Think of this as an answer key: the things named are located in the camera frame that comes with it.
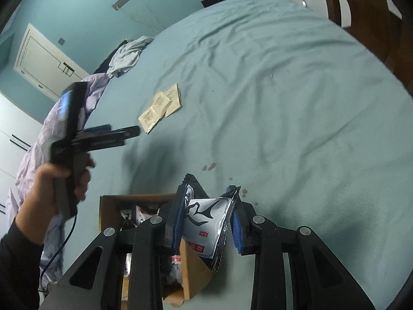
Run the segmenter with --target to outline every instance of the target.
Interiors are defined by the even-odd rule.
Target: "open cardboard box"
[[[135,204],[145,206],[147,204],[164,204],[175,197],[174,193],[161,195],[129,195],[129,196],[101,196],[99,204],[99,230],[107,227],[120,230],[124,219],[120,210],[128,210]],[[185,300],[190,300],[202,288],[204,288],[214,276],[214,273],[200,259],[198,254],[184,241],[180,244],[182,284],[181,288],[164,290],[164,303],[179,307]],[[128,278],[123,279],[122,309],[128,299]]]

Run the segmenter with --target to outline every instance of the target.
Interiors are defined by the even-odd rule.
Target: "red label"
[[[192,249],[193,249],[195,252],[203,253],[204,250],[205,250],[205,246],[198,245],[197,243],[192,243],[192,242],[188,242],[188,241],[187,241],[187,243],[188,243],[189,246],[192,247]]]

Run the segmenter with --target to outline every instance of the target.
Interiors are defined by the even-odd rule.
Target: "person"
[[[92,159],[88,166],[94,167]],[[9,232],[0,241],[0,309],[39,308],[39,263],[52,217],[57,214],[54,178],[67,178],[70,170],[46,163],[36,172],[32,188]],[[90,173],[82,173],[75,189],[78,201],[85,199]]]

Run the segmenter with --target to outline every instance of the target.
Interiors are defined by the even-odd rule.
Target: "metal bolt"
[[[263,223],[265,221],[265,218],[263,216],[254,216],[252,221],[254,223]]]
[[[162,217],[161,216],[153,216],[151,219],[149,219],[151,223],[157,224],[162,222]]]
[[[115,234],[115,229],[113,227],[108,227],[103,231],[104,236],[112,236]]]
[[[300,228],[300,233],[303,236],[309,236],[311,234],[311,230],[308,227],[301,227]]]

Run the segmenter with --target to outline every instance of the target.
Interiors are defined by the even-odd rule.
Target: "black trigger device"
[[[138,136],[139,126],[111,130],[104,125],[78,131],[79,114],[83,107],[87,82],[71,84],[61,95],[57,111],[57,127],[49,146],[49,161],[71,169],[66,179],[54,180],[57,209],[64,221],[77,215],[75,187],[89,162],[89,151],[125,145],[125,140]]]

